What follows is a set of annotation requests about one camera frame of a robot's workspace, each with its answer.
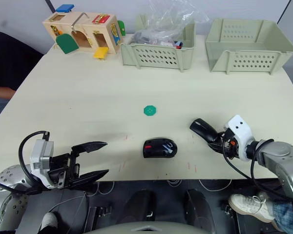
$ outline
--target yellow latch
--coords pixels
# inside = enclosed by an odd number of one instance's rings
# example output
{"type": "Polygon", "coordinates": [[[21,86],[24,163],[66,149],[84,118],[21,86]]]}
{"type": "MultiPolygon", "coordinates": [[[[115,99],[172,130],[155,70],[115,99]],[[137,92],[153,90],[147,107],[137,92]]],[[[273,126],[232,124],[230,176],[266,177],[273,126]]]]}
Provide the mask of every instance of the yellow latch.
{"type": "Polygon", "coordinates": [[[93,57],[97,59],[104,59],[108,53],[108,47],[99,47],[94,53],[93,57]]]}

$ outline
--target shoelace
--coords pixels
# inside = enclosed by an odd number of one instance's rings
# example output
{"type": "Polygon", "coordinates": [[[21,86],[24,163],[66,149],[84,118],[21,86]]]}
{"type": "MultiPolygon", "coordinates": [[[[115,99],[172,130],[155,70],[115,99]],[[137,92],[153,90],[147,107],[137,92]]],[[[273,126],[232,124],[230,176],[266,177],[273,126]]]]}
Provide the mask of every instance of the shoelace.
{"type": "Polygon", "coordinates": [[[263,208],[263,205],[266,202],[266,199],[261,200],[258,196],[247,197],[246,200],[251,205],[254,205],[255,201],[260,202],[259,209],[254,214],[258,213],[263,208]]]}

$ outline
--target table surface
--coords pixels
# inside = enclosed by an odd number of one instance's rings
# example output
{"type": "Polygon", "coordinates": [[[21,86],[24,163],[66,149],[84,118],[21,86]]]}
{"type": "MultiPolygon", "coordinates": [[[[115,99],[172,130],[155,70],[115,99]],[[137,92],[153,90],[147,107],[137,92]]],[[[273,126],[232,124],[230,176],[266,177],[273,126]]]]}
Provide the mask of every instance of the table surface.
{"type": "MultiPolygon", "coordinates": [[[[286,72],[211,73],[204,41],[196,37],[192,67],[183,73],[123,66],[120,53],[100,61],[92,53],[51,49],[0,115],[0,172],[19,163],[20,142],[38,130],[50,131],[54,156],[84,142],[107,142],[78,158],[81,174],[109,169],[101,181],[242,178],[189,129],[199,117],[222,131],[240,114],[257,140],[293,145],[293,85],[286,72]],[[147,105],[157,108],[154,116],[144,115],[147,105]],[[174,140],[177,155],[144,159],[143,143],[154,137],[174,140]]],[[[33,146],[34,139],[25,145],[26,163],[33,146]]],[[[232,162],[249,174],[249,162],[232,162]]],[[[256,165],[255,176],[274,174],[256,165]]]]}

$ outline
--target person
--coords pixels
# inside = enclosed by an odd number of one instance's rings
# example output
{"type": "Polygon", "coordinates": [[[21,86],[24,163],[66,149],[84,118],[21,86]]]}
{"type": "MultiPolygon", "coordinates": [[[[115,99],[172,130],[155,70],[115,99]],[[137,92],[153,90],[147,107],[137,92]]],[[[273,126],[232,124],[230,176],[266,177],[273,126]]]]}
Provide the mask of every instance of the person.
{"type": "Polygon", "coordinates": [[[42,54],[0,32],[0,113],[42,54]]]}
{"type": "Polygon", "coordinates": [[[58,234],[58,219],[54,213],[46,213],[41,222],[38,234],[58,234]]]}
{"type": "Polygon", "coordinates": [[[241,215],[252,215],[272,225],[281,232],[293,234],[293,206],[290,202],[274,202],[266,192],[247,197],[232,194],[228,200],[231,208],[241,215]]]}

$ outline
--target empty basket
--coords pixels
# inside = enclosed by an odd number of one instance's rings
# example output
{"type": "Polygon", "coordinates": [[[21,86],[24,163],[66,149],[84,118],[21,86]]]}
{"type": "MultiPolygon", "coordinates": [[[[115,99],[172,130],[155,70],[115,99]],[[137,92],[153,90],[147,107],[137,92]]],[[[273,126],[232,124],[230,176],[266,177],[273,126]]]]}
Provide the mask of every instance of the empty basket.
{"type": "Polygon", "coordinates": [[[293,55],[293,44],[273,21],[216,19],[206,50],[210,71],[272,74],[293,55]]]}

